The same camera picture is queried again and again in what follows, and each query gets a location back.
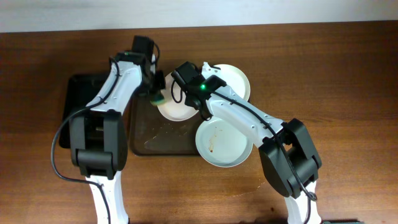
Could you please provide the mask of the white plate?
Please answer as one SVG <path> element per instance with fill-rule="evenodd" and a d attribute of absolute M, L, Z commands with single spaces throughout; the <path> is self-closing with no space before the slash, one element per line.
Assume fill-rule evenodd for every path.
<path fill-rule="evenodd" d="M 215 65 L 221 69 L 218 75 L 229 85 L 242 99 L 249 101 L 251 87 L 247 76 L 237 67 L 228 64 Z"/>
<path fill-rule="evenodd" d="M 195 145 L 204 160 L 223 168 L 243 163 L 253 148 L 253 143 L 245 135 L 216 117 L 199 125 Z"/>
<path fill-rule="evenodd" d="M 180 87 L 175 83 L 172 87 L 173 77 L 171 74 L 165 76 L 165 89 L 161 90 L 165 102 L 158 105 L 158 110 L 163 117 L 171 121 L 185 121 L 198 113 L 192 107 L 185 105 L 186 95 L 182 92 L 180 96 Z"/>

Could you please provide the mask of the green yellow sponge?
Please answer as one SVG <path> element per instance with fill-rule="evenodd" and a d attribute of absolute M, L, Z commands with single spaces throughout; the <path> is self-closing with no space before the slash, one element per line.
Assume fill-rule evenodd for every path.
<path fill-rule="evenodd" d="M 153 106 L 159 106 L 165 103 L 165 97 L 161 93 L 156 93 L 150 99 L 150 103 Z"/>

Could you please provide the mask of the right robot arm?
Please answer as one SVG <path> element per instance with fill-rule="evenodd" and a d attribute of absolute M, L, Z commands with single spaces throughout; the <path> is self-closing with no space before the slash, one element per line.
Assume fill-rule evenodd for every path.
<path fill-rule="evenodd" d="M 226 121 L 258 148 L 266 180 L 284 197 L 288 223 L 321 223 L 315 187 L 322 161 L 307 128 L 296 118 L 286 122 L 256 108 L 221 72 L 185 62 L 172 76 L 186 94 L 185 105 Z"/>

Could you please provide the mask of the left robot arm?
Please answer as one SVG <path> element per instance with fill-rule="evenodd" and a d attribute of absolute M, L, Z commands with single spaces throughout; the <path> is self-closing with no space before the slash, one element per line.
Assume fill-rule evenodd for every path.
<path fill-rule="evenodd" d="M 158 93 L 164 78 L 154 54 L 117 54 L 109 60 L 103 85 L 69 124 L 72 163 L 93 194 L 98 223 L 129 223 L 124 208 L 121 171 L 127 161 L 123 114 L 134 95 Z"/>

